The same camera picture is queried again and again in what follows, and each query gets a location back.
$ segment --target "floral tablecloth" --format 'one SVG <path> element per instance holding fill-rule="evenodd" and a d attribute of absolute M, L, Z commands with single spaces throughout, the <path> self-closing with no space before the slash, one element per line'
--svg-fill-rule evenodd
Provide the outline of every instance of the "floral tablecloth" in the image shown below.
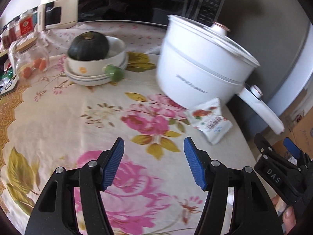
<path fill-rule="evenodd" d="M 109 32 L 110 24 L 100 27 Z M 128 50 L 136 52 L 128 53 L 129 66 L 119 83 L 76 85 L 64 75 L 66 56 L 59 55 L 51 57 L 50 68 L 35 76 L 31 84 L 19 84 L 15 92 L 1 99 L 0 204 L 22 234 L 52 172 L 58 166 L 74 169 L 96 159 L 117 137 L 124 139 L 125 153 L 113 185 L 102 198 L 119 235 L 194 233 L 207 193 L 195 184 L 190 172 L 183 152 L 185 137 L 191 136 L 199 149 L 228 167 L 242 169 L 255 164 L 227 108 L 223 115 L 234 127 L 217 145 L 210 145 L 189 125 L 185 109 L 164 95 L 156 83 L 158 56 L 139 53 L 143 46 L 132 44 L 136 38 L 127 37 L 143 26 L 126 26 L 129 31 L 121 38 Z M 96 27 L 99 25 L 89 24 L 84 31 L 98 30 Z M 142 38 L 157 50 L 164 31 L 152 32 L 152 40 Z M 50 38 L 45 40 L 47 48 L 53 55 L 57 47 L 59 54 L 63 53 L 67 40 L 80 33 L 80 29 L 50 30 L 45 33 Z M 231 197 L 228 201 L 223 233 L 228 232 L 231 217 Z M 78 189 L 75 202 L 80 232 L 86 234 Z"/>

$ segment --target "fingernail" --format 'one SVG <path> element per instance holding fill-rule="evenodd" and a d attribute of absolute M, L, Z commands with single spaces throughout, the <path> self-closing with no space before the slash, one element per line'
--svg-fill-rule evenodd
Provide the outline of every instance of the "fingernail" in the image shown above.
<path fill-rule="evenodd" d="M 292 207 L 287 208 L 284 213 L 285 218 L 291 217 L 292 213 L 293 213 Z"/>

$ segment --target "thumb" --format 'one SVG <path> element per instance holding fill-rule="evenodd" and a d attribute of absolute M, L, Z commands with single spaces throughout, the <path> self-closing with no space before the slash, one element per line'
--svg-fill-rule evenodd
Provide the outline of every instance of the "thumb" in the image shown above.
<path fill-rule="evenodd" d="M 291 229 L 295 226 L 295 213 L 291 206 L 284 212 L 283 221 L 285 224 L 286 233 L 290 232 Z"/>

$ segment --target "red label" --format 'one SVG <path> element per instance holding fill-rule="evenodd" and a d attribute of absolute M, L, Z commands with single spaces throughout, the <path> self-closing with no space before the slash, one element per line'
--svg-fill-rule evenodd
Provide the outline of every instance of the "red label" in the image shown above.
<path fill-rule="evenodd" d="M 27 34 L 33 30 L 32 17 L 26 18 L 19 23 L 21 35 Z"/>

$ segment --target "white packet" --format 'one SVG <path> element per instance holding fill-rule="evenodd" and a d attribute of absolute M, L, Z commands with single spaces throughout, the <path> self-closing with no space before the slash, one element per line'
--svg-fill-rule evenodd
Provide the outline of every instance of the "white packet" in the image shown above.
<path fill-rule="evenodd" d="M 197 127 L 204 118 L 210 115 L 222 115 L 221 104 L 218 98 L 202 103 L 187 111 L 188 120 L 193 127 Z"/>
<path fill-rule="evenodd" d="M 204 132 L 209 142 L 215 145 L 232 127 L 232 122 L 225 117 L 211 115 L 205 117 L 196 128 Z"/>

